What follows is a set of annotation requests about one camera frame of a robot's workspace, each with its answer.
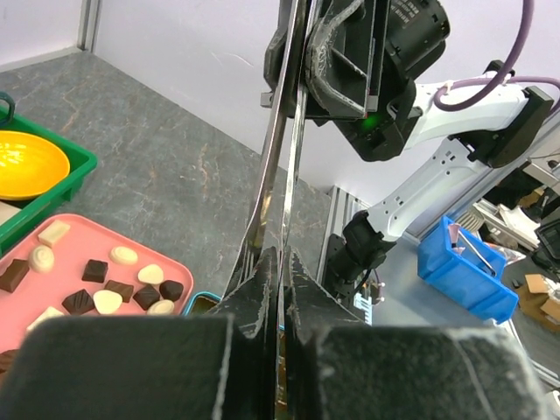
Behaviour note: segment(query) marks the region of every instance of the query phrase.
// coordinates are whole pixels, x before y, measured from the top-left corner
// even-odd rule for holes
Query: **teal container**
[[[6,94],[0,94],[0,100],[8,102],[9,109],[0,107],[0,131],[22,131],[43,137],[60,147],[70,161],[70,173],[48,192],[28,201],[12,201],[9,204],[20,207],[21,211],[0,225],[0,256],[24,238],[42,220],[51,215],[65,201],[70,201],[81,188],[84,178],[96,166],[95,155],[74,144],[64,137],[31,122],[20,115],[14,114],[13,101]]]

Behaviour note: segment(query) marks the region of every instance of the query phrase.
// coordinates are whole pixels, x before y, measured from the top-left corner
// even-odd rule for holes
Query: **pink tray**
[[[103,289],[103,284],[81,280],[90,259],[108,262],[106,279],[132,284],[135,286],[135,293],[143,287],[137,280],[138,271],[151,263],[159,265],[164,270],[165,279],[185,286],[183,296],[175,303],[175,312],[181,313],[193,291],[193,275],[187,267],[77,214],[58,214],[45,220],[0,260],[0,273],[4,273],[14,258],[26,260],[32,249],[39,245],[38,234],[55,220],[64,221],[71,227],[53,247],[52,271],[39,274],[30,270],[13,293],[0,290],[0,353],[19,348],[25,338],[27,326],[47,306],[67,313],[61,304],[66,296],[81,289],[86,289],[91,295]],[[116,246],[134,249],[138,253],[138,262],[132,266],[112,262],[109,252]],[[123,303],[115,314],[143,315],[145,311],[131,299],[129,303]],[[84,316],[87,315],[99,314],[93,310]]]

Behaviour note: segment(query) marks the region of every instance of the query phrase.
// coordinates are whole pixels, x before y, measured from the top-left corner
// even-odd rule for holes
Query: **gray floor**
[[[0,90],[19,114],[99,158],[60,212],[82,214],[183,263],[195,291],[223,292],[249,213],[256,153],[86,52],[0,73]],[[281,171],[269,245],[277,244],[284,180]],[[299,183],[290,243],[312,272],[328,207],[324,193]]]
[[[526,274],[543,274],[546,277],[554,278],[527,257],[507,266],[502,282],[513,289],[514,281],[518,284],[526,283]],[[519,308],[514,313],[513,321],[519,339],[531,359],[560,375],[560,333],[546,329],[534,319],[526,316]]]

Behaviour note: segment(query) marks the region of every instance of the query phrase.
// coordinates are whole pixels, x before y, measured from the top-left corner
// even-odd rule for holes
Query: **blue bin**
[[[452,249],[449,225],[443,217],[436,229],[418,247],[418,275],[480,319],[498,323],[512,317],[519,298],[501,283],[506,258],[461,228],[461,233],[492,265],[496,276],[469,249],[461,255]]]

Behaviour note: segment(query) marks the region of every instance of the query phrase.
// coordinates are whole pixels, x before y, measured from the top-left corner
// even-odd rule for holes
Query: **cable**
[[[379,287],[379,285],[381,284],[381,280],[379,279],[379,274],[377,274],[377,270],[374,269],[374,274],[375,274],[375,285],[377,287]]]
[[[486,85],[485,88],[490,86],[490,83],[494,81],[494,79],[466,79],[466,80],[459,80],[453,82],[451,89],[455,88],[467,88],[470,86],[479,86],[479,85]],[[560,90],[560,80],[554,79],[552,77],[543,77],[543,76],[515,76],[512,77],[507,81],[507,83],[546,83],[549,85],[556,86]],[[440,89],[437,90],[434,96],[434,104],[437,104],[437,101],[441,102],[442,96],[444,96],[449,90],[447,85],[442,86]],[[556,104],[550,110],[551,114],[554,114],[560,108],[560,101],[556,101]]]
[[[498,73],[491,79],[486,86],[484,86],[479,92],[473,95],[471,98],[462,101],[460,103],[447,104],[441,102],[441,97],[444,92],[447,91],[445,88],[443,91],[439,89],[436,96],[434,97],[434,104],[441,110],[446,112],[456,112],[462,111],[463,109],[470,108],[475,103],[480,102],[482,99],[486,98],[490,92],[498,87],[508,76],[509,72],[514,68],[515,63],[519,59],[529,36],[529,29],[531,28],[531,23],[533,22],[533,12],[535,11],[535,0],[523,0],[523,12],[521,14],[521,24],[519,26],[519,32],[517,33],[517,38],[515,39],[514,46],[512,47],[509,55],[506,58],[506,62]]]
[[[353,290],[350,296],[354,296],[356,293],[360,291],[362,287],[364,287],[364,284],[369,279],[369,276],[371,276],[371,269],[367,269],[366,274],[364,274],[364,276],[360,280],[360,284],[356,286],[356,288]]]
[[[552,158],[554,156],[560,156],[560,153],[550,153],[549,155],[545,155],[545,156],[530,156],[529,159],[546,159],[546,158]]]

